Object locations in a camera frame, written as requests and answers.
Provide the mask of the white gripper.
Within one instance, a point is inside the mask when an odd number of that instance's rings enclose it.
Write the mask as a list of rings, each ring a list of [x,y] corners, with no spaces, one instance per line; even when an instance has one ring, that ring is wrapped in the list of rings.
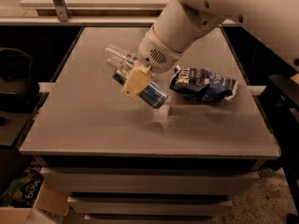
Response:
[[[156,74],[170,70],[181,57],[180,52],[171,50],[163,43],[163,40],[156,35],[154,27],[151,27],[141,40],[138,47],[138,55]],[[121,74],[125,78],[121,92],[129,98],[137,96],[152,81],[150,68],[143,65],[134,66],[133,68],[122,68]]]

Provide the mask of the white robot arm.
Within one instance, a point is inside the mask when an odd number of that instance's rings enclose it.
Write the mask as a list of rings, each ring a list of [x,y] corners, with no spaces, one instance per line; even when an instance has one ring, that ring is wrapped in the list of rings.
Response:
[[[139,65],[122,88],[141,93],[152,75],[168,71],[197,39],[233,21],[293,69],[299,60],[299,0],[170,0],[138,47]]]

